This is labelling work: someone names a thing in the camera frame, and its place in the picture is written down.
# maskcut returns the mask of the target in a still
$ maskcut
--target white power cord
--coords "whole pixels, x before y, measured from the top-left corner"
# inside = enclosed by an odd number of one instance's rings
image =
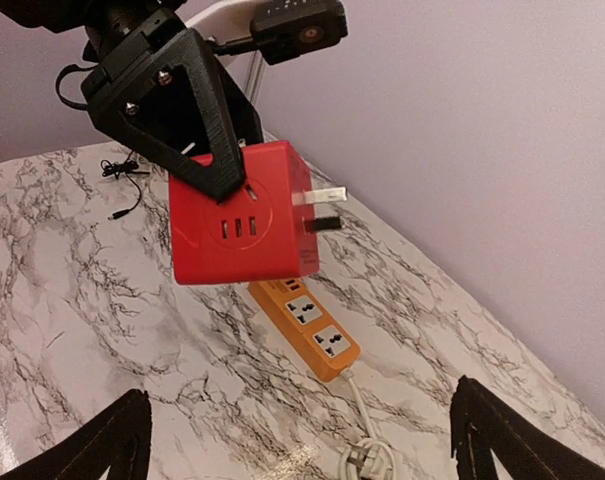
[[[349,446],[340,457],[340,480],[397,480],[393,450],[388,444],[378,440],[360,390],[353,380],[353,373],[347,370],[342,377],[351,387],[369,436]]]

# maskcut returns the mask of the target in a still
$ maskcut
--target marble table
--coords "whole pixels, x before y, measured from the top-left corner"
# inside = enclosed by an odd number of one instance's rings
[[[151,480],[336,478],[364,435],[348,386],[314,378],[246,286],[174,283],[159,169],[140,208],[107,219],[136,191],[99,163],[126,153],[0,165],[0,474],[141,388]],[[457,478],[448,408],[461,375],[605,467],[605,427],[486,309],[357,200],[325,208],[346,228],[321,237],[307,283],[362,346],[352,371],[399,478]]]

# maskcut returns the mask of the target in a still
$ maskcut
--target gray wall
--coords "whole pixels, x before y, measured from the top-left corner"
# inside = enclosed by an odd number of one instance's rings
[[[414,241],[605,421],[605,2],[345,0],[265,124]]]
[[[212,3],[190,0],[180,14],[186,19]],[[62,67],[80,61],[86,40],[82,29],[54,35],[0,14],[0,161],[107,140],[85,113],[63,106],[53,88]],[[231,66],[240,82],[246,65]],[[82,74],[67,78],[64,93],[82,101]]]

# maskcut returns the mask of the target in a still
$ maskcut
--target red plug adapter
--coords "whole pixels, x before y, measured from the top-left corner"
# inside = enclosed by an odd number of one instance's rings
[[[311,190],[311,172],[288,142],[243,149],[247,180],[222,204],[171,176],[173,269],[181,285],[303,277],[319,270],[314,203],[346,200],[344,188]],[[194,159],[210,164],[211,155]]]

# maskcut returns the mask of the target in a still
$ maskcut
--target orange power strip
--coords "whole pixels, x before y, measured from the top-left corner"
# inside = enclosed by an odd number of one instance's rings
[[[252,282],[249,292],[323,382],[333,380],[360,356],[360,346],[301,279]]]

